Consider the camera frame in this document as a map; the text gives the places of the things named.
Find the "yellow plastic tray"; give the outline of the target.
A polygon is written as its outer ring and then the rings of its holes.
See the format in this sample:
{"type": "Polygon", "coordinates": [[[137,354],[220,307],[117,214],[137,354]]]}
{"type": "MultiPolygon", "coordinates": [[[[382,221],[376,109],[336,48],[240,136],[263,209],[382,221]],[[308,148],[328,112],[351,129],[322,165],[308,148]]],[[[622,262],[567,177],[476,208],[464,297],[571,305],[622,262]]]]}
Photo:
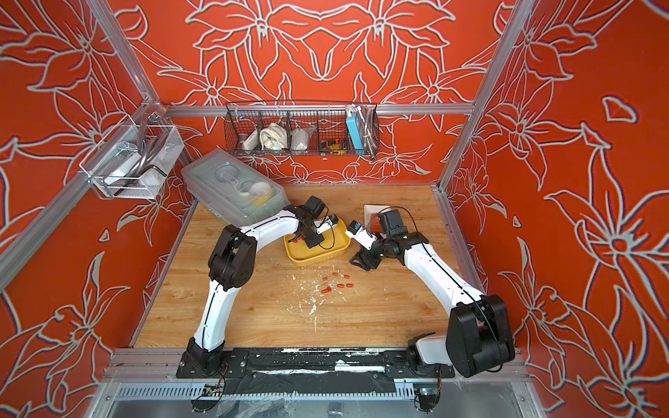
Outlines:
{"type": "Polygon", "coordinates": [[[346,254],[350,245],[350,237],[346,235],[347,228],[340,221],[323,233],[324,242],[313,248],[308,248],[303,238],[294,240],[295,235],[288,235],[283,239],[287,257],[298,268],[304,268],[322,261],[327,261],[346,254]]]}

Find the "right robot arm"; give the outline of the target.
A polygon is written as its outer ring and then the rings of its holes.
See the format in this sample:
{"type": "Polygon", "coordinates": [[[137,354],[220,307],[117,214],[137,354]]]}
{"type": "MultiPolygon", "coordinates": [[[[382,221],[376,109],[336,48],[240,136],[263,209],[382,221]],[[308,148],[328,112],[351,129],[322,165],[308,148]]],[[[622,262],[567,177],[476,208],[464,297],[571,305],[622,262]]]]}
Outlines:
{"type": "Polygon", "coordinates": [[[346,235],[360,245],[350,263],[369,272],[382,261],[397,260],[423,281],[446,311],[445,334],[424,334],[408,343],[416,367],[448,366],[463,377],[500,372],[516,358],[505,302],[464,280],[419,230],[409,231],[400,211],[391,207],[376,214],[379,233],[355,220],[348,225],[346,235]]]}

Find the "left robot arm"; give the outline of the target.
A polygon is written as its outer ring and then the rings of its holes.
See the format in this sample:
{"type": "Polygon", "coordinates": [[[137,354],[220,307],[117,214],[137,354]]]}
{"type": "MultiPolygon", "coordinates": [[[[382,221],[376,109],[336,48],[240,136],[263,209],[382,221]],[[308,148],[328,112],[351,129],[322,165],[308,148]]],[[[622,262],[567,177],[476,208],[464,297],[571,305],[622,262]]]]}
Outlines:
{"type": "Polygon", "coordinates": [[[303,205],[288,205],[250,226],[226,226],[208,260],[210,279],[207,303],[193,337],[179,362],[179,379],[211,378],[222,373],[226,326],[240,289],[254,273],[256,254],[267,245],[292,235],[309,248],[325,242],[339,218],[312,196],[303,205]]]}

